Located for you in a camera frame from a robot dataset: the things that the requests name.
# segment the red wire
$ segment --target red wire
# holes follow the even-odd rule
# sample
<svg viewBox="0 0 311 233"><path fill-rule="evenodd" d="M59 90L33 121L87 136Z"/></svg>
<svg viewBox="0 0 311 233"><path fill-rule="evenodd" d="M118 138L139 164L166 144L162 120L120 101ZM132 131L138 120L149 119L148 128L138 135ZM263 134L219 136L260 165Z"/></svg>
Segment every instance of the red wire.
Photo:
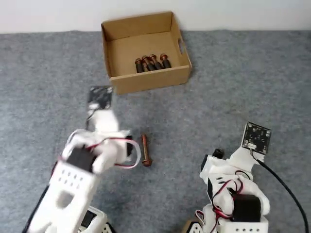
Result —
<svg viewBox="0 0 311 233"><path fill-rule="evenodd" d="M214 230L215 227L217 226L217 221L218 221L218 219L219 219L220 217L222 217L222 218L224 218L224 219L230 219L230 218L232 217L232 215L226 215L226 214L224 214L220 209L218 209L218 208L214 205L214 198L215 198L218 194L220 194L220 193L223 191L223 189L228 185L228 183L231 182L231 181L232 181L232 180L226 181L226 182L223 184L223 186L215 193L215 195L213 196L213 198L212 198L212 200L211 200L212 206L213 206L213 211L214 211L215 214L216 214L216 224L215 224L213 230ZM243 190L243 182L242 182L240 179L238 179L238 181L239 181L240 184L241 184L241 186L240 186L239 189L238 189L237 183L236 183L235 181L233 181L234 184L235 184L235 187L236 187L236 190L235 190L235 191L237 192L237 194L241 193L241 191Z"/></svg>
<svg viewBox="0 0 311 233"><path fill-rule="evenodd" d="M103 139L101 142L97 143L97 144L94 144L94 145L91 145L89 147L86 147L87 150L93 150L95 149L97 146L99 146L101 143L103 143L105 140L108 140L108 139L118 139L118 140L131 140L131 139L127 139L127 138L123 138L123 137L107 137L105 139ZM121 166L121 167L131 167L133 165L124 165L124 164L115 164L115 166Z"/></svg>
<svg viewBox="0 0 311 233"><path fill-rule="evenodd" d="M218 219L219 219L219 217L216 216L215 225L214 225L214 227L212 228L212 230L210 231L210 233L212 233L212 232L215 230L215 228L217 227Z"/></svg>
<svg viewBox="0 0 311 233"><path fill-rule="evenodd" d="M200 215L202 215L203 219L204 219L204 213L201 210L197 210L196 213L199 213Z"/></svg>

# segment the wire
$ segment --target wire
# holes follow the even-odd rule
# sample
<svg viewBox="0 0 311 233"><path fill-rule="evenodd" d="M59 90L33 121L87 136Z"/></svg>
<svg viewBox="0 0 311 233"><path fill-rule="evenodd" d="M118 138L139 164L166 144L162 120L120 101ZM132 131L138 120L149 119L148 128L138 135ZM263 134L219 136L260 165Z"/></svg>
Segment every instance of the wire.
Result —
<svg viewBox="0 0 311 233"><path fill-rule="evenodd" d="M68 145L68 143L72 140L73 136L75 136L77 133L82 133L82 132L88 132L87 130L85 129L77 129L75 131L73 131L70 136L68 137L67 139L67 142L66 142L66 145Z"/></svg>
<svg viewBox="0 0 311 233"><path fill-rule="evenodd" d="M86 130L88 129L88 126L89 126L89 121L91 120L91 118L94 116L94 113L97 111L98 109L94 109L92 111L92 113L87 117L86 119Z"/></svg>
<svg viewBox="0 0 311 233"><path fill-rule="evenodd" d="M214 204L214 198L215 198L218 194L220 194L220 193L223 191L223 189L224 189L231 181L233 181L233 180L228 180L228 181L226 181L226 182L223 184L223 186L222 186L222 187L215 193L215 195L212 197L211 204L212 204L212 206L213 206L213 211L214 211L215 214L216 214L216 218L217 218L217 216L222 217L222 218L225 218L225 219L231 218L231 215L226 215L226 214L222 213L222 210L221 210L220 208L218 208L218 207Z"/></svg>
<svg viewBox="0 0 311 233"><path fill-rule="evenodd" d="M29 229L29 227L30 227L30 224L31 224L31 222L32 222L32 220L33 220L33 218L34 218L34 216L35 216L35 213L37 212L37 210L38 210L38 208L39 208L39 205L41 204L41 202L42 202L42 200L43 200L45 194L46 194L47 191L48 191L48 189L49 189L49 185L46 186L45 189L43 190L43 192L42 192L42 194L41 194L41 196L40 196L40 198L39 198L39 201L38 201L37 204L35 205L34 210L31 212L31 214L30 214L30 216L29 216L29 218L28 218L28 220L27 220L27 223L26 223L26 225L25 225L25 227L24 227L24 229L22 230L21 233L27 233L27 231L28 231L28 229Z"/></svg>
<svg viewBox="0 0 311 233"><path fill-rule="evenodd" d="M58 161L55 162L55 164L54 164L54 166L53 166L53 168L52 168L52 170L51 170L51 177L52 177L52 175L53 175L53 173L54 173L54 171L55 171L57 162L58 162Z"/></svg>
<svg viewBox="0 0 311 233"><path fill-rule="evenodd" d="M226 214L221 213L221 209L219 209L219 208L218 208L217 206L215 206L215 204L214 204L214 198L215 198L218 194L220 194L220 193L223 191L223 189L224 189L231 181L233 181L234 184L235 184L235 187L236 187L235 192L236 192L237 194L241 193L241 191L242 191L242 189L243 189L243 182L242 182L240 179L238 179L238 181L241 183L241 186L240 186L240 188L238 189L238 185L237 185L237 183L236 183L234 180L228 180L228 181L226 181L226 182L223 184L223 186L215 193L215 195L212 197L212 200L211 200L211 204L212 204L212 206L213 206L213 209L214 209L214 210L217 210L217 211L220 211L219 214L224 215L225 217L226 217L226 216L227 216L227 217L230 217L230 215L226 215Z"/></svg>
<svg viewBox="0 0 311 233"><path fill-rule="evenodd" d="M306 213L304 211L304 209L302 208L301 204L299 203L298 199L296 198L296 196L293 194L293 192L290 190L290 188L286 185L286 183L271 169L269 168L265 163L263 163L262 161L256 159L254 157L254 155L251 153L251 155L253 156L253 158L262 166L264 167L266 170L268 170L280 183L281 185L283 185L283 187L286 189L286 191L291 195L291 197L293 198L293 200L295 201L296 205L298 206L303 221L305 223L305 232L309 233L309 224L308 224L308 219L306 216Z"/></svg>
<svg viewBox="0 0 311 233"><path fill-rule="evenodd" d="M236 175L238 172L245 174L245 175L248 177L249 180L251 179L251 178L249 177L249 175L248 175L246 172L242 171L242 170L236 170L236 171L234 172L234 174Z"/></svg>
<svg viewBox="0 0 311 233"><path fill-rule="evenodd" d="M218 219L219 219L219 217L216 216L215 225L214 225L214 227L212 228L212 230L210 231L210 233L212 233L212 232L215 230L215 228L217 227Z"/></svg>
<svg viewBox="0 0 311 233"><path fill-rule="evenodd" d="M202 223L202 226L204 226L205 225L204 213L201 210L196 210L195 211L195 216L200 220L200 222Z"/></svg>
<svg viewBox="0 0 311 233"><path fill-rule="evenodd" d="M94 145L91 145L89 147L86 147L86 149L88 150L93 150L95 149L97 146L99 146L101 143L103 143L104 141L106 140L121 140L121 141L125 141L129 144L132 144L135 149L136 149L136 155L137 155L137 158L136 158L136 161L134 164L132 165L125 165L125 164L115 164L115 166L119 166L120 168L123 168L123 169L132 169L134 167L136 167L141 159L141 152L140 152L140 147L139 147L139 144L132 140L132 139L127 139L127 138L123 138L123 137L107 137L107 138L104 138L101 142L97 143L97 144L94 144Z"/></svg>

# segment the screw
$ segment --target screw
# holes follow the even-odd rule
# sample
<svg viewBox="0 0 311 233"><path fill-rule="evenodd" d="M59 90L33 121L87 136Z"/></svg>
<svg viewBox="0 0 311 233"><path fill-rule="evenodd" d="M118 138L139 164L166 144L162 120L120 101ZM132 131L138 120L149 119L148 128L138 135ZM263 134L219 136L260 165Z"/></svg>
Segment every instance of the screw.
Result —
<svg viewBox="0 0 311 233"><path fill-rule="evenodd" d="M148 154L148 148L147 148L147 136L145 134L141 135L141 140L144 148L144 160L142 161L142 164L144 166L151 166L152 160L149 157Z"/></svg>
<svg viewBox="0 0 311 233"><path fill-rule="evenodd" d="M142 66L143 66L143 68L144 68L144 70L148 70L148 68L147 68L147 64L146 63L142 63Z"/></svg>
<svg viewBox="0 0 311 233"><path fill-rule="evenodd" d="M150 57L143 56L141 59L143 60L144 63L146 63L147 69L148 69L149 71L156 70L156 67L155 67L154 64L152 64L151 58L150 58Z"/></svg>
<svg viewBox="0 0 311 233"><path fill-rule="evenodd" d="M163 69L163 66L161 65L160 62L158 62L158 61L156 60L156 56L155 56L154 54L151 54L151 55L150 55L150 58L151 58L151 60L154 62L154 65L155 65L156 69Z"/></svg>
<svg viewBox="0 0 311 233"><path fill-rule="evenodd" d="M171 68L171 63L170 61L167 59L167 55L165 53L160 55L160 60L162 61L162 64L164 66L164 68Z"/></svg>
<svg viewBox="0 0 311 233"><path fill-rule="evenodd" d="M135 64L137 73L144 72L144 66L142 65L142 60L140 58L135 60Z"/></svg>

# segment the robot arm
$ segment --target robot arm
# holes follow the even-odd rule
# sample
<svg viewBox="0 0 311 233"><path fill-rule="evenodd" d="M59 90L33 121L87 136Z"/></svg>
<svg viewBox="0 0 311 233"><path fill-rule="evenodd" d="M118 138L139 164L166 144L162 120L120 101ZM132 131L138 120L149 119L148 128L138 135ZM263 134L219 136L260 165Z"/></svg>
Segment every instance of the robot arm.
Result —
<svg viewBox="0 0 311 233"><path fill-rule="evenodd" d="M204 233L230 233L232 229L268 232L264 216L270 211L270 203L253 182L251 169L257 164L253 156L263 161L270 133L266 128L248 123L241 146L229 159L222 159L219 149L205 157L200 177L207 185L210 204L196 212L204 217L198 216Z"/></svg>
<svg viewBox="0 0 311 233"><path fill-rule="evenodd" d="M105 93L111 94L110 88ZM139 145L119 131L119 124L110 109L94 113L95 131L76 130L65 145L49 182L23 233L110 233L105 213L90 206L101 175L118 166L133 168L140 160ZM132 165L128 144L136 148Z"/></svg>

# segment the bolt head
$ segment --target bolt head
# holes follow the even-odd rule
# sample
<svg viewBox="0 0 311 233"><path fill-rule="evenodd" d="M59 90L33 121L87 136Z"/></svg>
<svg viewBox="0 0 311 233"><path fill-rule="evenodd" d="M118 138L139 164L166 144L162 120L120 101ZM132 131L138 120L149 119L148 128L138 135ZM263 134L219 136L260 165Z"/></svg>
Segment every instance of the bolt head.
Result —
<svg viewBox="0 0 311 233"><path fill-rule="evenodd" d="M148 58L147 56L143 56L141 59L142 59L143 61L149 60L149 58Z"/></svg>
<svg viewBox="0 0 311 233"><path fill-rule="evenodd" d="M165 53L161 54L160 55L160 60L163 61L165 59L167 59L167 55Z"/></svg>
<svg viewBox="0 0 311 233"><path fill-rule="evenodd" d="M141 63L141 59L140 58L135 60L135 64L139 64L139 63Z"/></svg>
<svg viewBox="0 0 311 233"><path fill-rule="evenodd" d="M151 161L151 160L143 160L143 161L142 161L142 164L143 164L144 166L151 166L152 161Z"/></svg>

